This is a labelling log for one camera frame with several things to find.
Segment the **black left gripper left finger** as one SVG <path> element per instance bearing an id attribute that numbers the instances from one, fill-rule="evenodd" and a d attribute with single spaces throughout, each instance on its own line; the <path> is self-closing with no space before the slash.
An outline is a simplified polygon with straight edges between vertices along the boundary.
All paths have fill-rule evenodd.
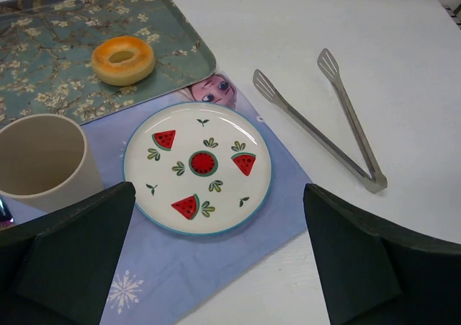
<path id="1" fill-rule="evenodd" d="M 1 232 L 2 324 L 98 324 L 133 213 L 121 182 Z"/>

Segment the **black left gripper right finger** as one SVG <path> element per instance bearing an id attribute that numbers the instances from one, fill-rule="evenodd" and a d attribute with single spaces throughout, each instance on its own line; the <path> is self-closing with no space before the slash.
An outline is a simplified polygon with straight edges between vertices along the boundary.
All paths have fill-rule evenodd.
<path id="1" fill-rule="evenodd" d="M 460 245 L 399 226 L 316 184 L 305 220 L 331 324 L 459 324 Z"/>

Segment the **orange bagel bread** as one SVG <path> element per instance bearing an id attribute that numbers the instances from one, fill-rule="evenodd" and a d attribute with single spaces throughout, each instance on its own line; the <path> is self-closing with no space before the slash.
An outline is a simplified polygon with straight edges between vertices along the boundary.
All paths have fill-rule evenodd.
<path id="1" fill-rule="evenodd" d="M 128 86 L 149 76 L 155 67 L 153 48 L 133 36 L 111 38 L 98 46 L 91 55 L 91 67 L 106 84 Z"/>

